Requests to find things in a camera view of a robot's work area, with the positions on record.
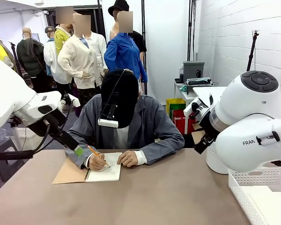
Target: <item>notebook page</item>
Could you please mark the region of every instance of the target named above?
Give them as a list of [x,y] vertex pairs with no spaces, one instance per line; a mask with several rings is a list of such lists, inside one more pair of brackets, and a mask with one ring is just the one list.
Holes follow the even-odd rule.
[[121,165],[117,165],[118,157],[121,152],[106,153],[105,160],[110,165],[110,168],[105,165],[99,171],[90,171],[85,182],[99,182],[99,181],[116,181],[120,178]]

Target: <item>green tape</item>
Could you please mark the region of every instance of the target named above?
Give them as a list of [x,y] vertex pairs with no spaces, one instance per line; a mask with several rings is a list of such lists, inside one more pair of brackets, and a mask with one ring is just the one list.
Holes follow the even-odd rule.
[[81,156],[83,154],[83,149],[81,147],[78,147],[77,150],[75,150],[76,155]]

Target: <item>spiral binding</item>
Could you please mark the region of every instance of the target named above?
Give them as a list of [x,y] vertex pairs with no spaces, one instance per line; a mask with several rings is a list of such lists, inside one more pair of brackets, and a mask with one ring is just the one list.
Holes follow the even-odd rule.
[[89,179],[89,175],[90,175],[90,169],[89,169],[88,172],[86,173],[84,180],[88,180],[88,179]]

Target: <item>white brick wall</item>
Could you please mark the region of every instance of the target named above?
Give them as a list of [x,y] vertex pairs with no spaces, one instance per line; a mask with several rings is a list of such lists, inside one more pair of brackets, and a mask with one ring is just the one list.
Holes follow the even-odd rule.
[[281,0],[201,1],[199,60],[205,62],[204,76],[227,86],[246,71],[252,30],[259,30],[256,70],[272,74],[281,86]]

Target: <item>yellow jacket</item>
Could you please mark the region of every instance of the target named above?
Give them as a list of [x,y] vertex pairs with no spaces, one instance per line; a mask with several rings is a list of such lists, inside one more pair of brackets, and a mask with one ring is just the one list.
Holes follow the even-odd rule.
[[0,45],[0,60],[3,61],[9,67],[11,67],[11,68],[14,67],[14,64],[12,63],[12,61],[8,57],[6,51],[4,50],[4,48],[1,45]]
[[71,37],[71,35],[66,32],[62,27],[57,26],[56,31],[54,34],[54,42],[55,42],[55,48],[56,48],[56,54],[59,55],[62,46],[64,43]]

